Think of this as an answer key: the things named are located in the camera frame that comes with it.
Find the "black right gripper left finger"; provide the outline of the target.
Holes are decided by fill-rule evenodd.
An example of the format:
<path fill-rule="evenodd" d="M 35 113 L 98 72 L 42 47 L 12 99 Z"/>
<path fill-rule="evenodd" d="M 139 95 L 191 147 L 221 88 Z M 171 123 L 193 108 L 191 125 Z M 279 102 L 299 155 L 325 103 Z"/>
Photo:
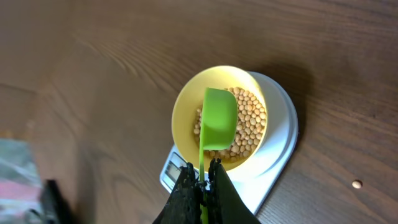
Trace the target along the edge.
<path fill-rule="evenodd" d="M 172 193 L 153 224 L 201 224 L 202 196 L 193 165 L 188 162 L 181 167 Z"/>

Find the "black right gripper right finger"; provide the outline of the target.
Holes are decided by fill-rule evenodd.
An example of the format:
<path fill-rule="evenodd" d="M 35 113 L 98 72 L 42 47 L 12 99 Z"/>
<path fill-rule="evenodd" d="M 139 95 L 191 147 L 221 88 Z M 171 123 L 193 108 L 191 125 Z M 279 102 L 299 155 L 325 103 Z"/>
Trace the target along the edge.
<path fill-rule="evenodd" d="M 260 224 L 241 200 L 221 159 L 211 160 L 208 178 L 210 189 L 205 193 L 209 224 Z"/>

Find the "green plastic scoop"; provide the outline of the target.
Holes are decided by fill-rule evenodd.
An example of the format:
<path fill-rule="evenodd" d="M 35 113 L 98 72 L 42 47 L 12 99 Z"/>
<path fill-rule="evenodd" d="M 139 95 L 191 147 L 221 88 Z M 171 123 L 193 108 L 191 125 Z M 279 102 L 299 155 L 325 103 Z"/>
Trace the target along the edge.
<path fill-rule="evenodd" d="M 206 208 L 206 181 L 204 151 L 227 149 L 233 142 L 237 124 L 237 104 L 232 93 L 226 90 L 205 90 L 199 143 L 199 186 L 203 192 L 201 222 L 208 223 Z"/>

